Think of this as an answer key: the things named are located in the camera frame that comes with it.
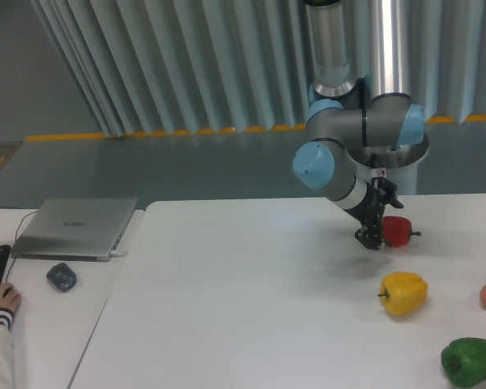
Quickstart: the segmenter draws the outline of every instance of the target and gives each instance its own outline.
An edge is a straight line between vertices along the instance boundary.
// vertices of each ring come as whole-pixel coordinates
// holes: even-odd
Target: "robotic arm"
[[[306,123],[309,142],[293,160],[304,184],[361,223],[355,237],[379,250],[385,205],[401,208],[396,185],[359,179],[345,161],[349,147],[396,147],[424,137],[423,108],[411,103],[404,0],[370,0],[371,80],[354,77],[347,55],[343,0],[305,0],[315,57],[315,80]]]

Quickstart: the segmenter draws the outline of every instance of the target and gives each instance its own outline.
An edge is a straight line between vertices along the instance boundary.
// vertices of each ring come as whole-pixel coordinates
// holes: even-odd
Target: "white table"
[[[0,245],[13,245],[20,221],[30,212],[0,210]],[[130,248],[142,216],[142,211],[135,212],[119,243],[120,252]],[[31,218],[24,221],[20,233]],[[22,304],[11,327],[16,389],[69,387],[124,260],[66,262],[78,277],[76,286],[66,293],[57,291],[45,276],[61,261],[16,260],[9,275],[9,281],[22,293]]]
[[[451,388],[441,350],[486,338],[486,195],[400,199],[423,236],[379,252],[325,199],[152,204],[72,389]],[[392,271],[429,284],[405,319]]]

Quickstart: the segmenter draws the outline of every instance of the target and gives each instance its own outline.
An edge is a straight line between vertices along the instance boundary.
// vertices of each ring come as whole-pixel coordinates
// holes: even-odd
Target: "yellow warning tape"
[[[486,115],[483,114],[476,114],[470,115],[465,119],[465,122],[486,122]],[[455,120],[450,116],[435,116],[430,118],[426,121],[427,124],[436,124],[436,123],[455,123]],[[305,124],[296,124],[295,126],[286,126],[286,125],[276,125],[271,128],[271,131],[280,132],[280,131],[300,131],[305,130]],[[261,126],[251,126],[247,127],[243,130],[245,133],[262,133],[267,132]],[[220,129],[217,132],[214,132],[210,128],[202,128],[196,131],[195,135],[216,135],[216,134],[236,134],[237,130],[234,127],[225,127]],[[189,136],[192,135],[189,130],[175,130],[171,136]],[[150,134],[147,134],[142,131],[134,132],[130,135],[123,135],[122,138],[147,138],[147,137],[160,137],[160,136],[168,136],[168,133],[160,130],[154,131]],[[109,137],[104,136],[101,133],[91,133],[91,134],[62,134],[62,135],[32,135],[25,138],[25,142],[43,142],[43,141],[54,141],[54,140],[81,140],[81,139],[109,139]]]

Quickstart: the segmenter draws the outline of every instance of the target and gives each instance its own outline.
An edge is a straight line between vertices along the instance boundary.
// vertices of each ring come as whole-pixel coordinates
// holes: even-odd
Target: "computer mouse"
[[[72,289],[78,282],[77,275],[64,262],[53,266],[47,273],[47,278],[62,292]]]

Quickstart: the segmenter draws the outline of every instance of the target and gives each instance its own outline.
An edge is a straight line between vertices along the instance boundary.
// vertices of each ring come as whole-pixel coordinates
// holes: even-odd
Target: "laptop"
[[[109,261],[137,199],[47,199],[11,249],[26,259]]]

